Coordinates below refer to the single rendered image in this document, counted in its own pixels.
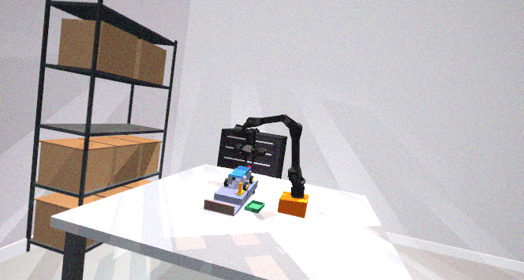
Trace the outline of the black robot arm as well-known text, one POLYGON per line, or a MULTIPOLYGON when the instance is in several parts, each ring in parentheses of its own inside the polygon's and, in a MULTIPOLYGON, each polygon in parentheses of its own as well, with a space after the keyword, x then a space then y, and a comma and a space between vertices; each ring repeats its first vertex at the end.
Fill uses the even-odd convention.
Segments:
MULTIPOLYGON (((292 198, 304 199, 305 194, 305 182, 306 180, 302 177, 300 167, 300 138, 302 132, 302 124, 289 118, 286 114, 277 116, 270 116, 265 118, 248 118, 244 125, 236 124, 233 129, 235 136, 241 136, 247 140, 255 140, 256 133, 260 130, 252 127, 257 127, 267 123, 282 122, 290 130, 290 137, 292 139, 292 152, 291 152, 291 168, 288 169, 289 180, 292 184, 291 195, 292 198), (247 129, 250 128, 250 129, 247 129)), ((255 145, 245 145, 242 148, 243 155, 254 155, 255 145)))

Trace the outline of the yellow wedge chock with orange handle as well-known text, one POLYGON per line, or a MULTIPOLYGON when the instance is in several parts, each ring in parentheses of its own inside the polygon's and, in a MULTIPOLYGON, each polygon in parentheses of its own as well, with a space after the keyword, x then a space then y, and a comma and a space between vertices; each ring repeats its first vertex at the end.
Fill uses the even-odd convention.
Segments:
POLYGON ((244 190, 241 190, 241 189, 242 189, 242 183, 240 182, 238 186, 238 192, 237 192, 238 196, 241 196, 245 192, 244 190))

